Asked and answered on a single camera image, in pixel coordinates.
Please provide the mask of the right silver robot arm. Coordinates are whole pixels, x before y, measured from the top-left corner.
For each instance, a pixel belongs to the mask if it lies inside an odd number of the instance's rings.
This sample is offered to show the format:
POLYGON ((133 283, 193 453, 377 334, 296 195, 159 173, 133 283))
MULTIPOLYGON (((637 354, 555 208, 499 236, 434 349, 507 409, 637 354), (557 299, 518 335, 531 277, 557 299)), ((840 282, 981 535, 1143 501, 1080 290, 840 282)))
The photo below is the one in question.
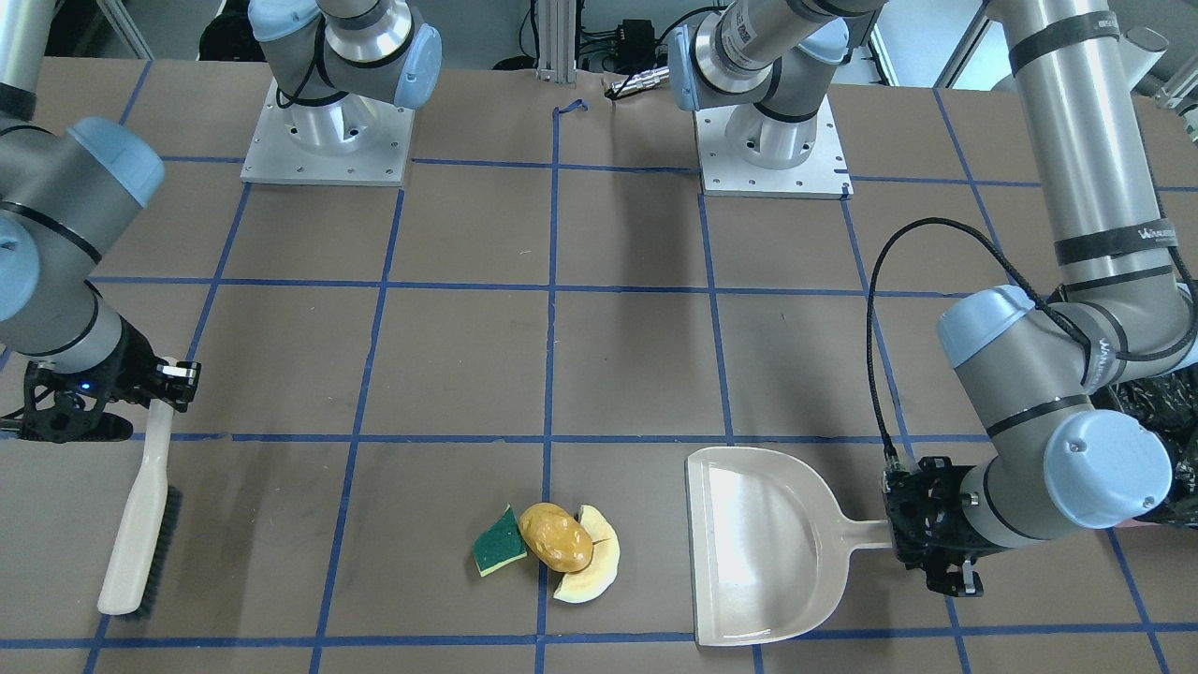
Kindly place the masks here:
POLYGON ((159 188, 167 166, 137 134, 81 119, 63 134, 34 125, 52 1, 4 4, 1 338, 28 358, 22 409, 4 430, 22 441, 127 441, 108 403, 182 413, 198 364, 168 362, 90 283, 90 274, 159 188))

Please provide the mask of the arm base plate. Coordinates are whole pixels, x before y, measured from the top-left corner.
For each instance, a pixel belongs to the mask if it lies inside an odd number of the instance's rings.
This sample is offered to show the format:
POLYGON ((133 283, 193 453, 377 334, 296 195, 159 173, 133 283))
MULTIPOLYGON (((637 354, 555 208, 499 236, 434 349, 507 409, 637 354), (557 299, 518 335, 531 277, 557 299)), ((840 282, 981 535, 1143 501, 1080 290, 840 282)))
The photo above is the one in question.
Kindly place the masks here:
POLYGON ((855 194, 830 99, 783 123, 752 104, 694 113, 703 192, 724 198, 847 199, 855 194))
POLYGON ((246 183, 401 187, 415 110, 347 95, 329 107, 278 107, 270 81, 241 170, 246 183))

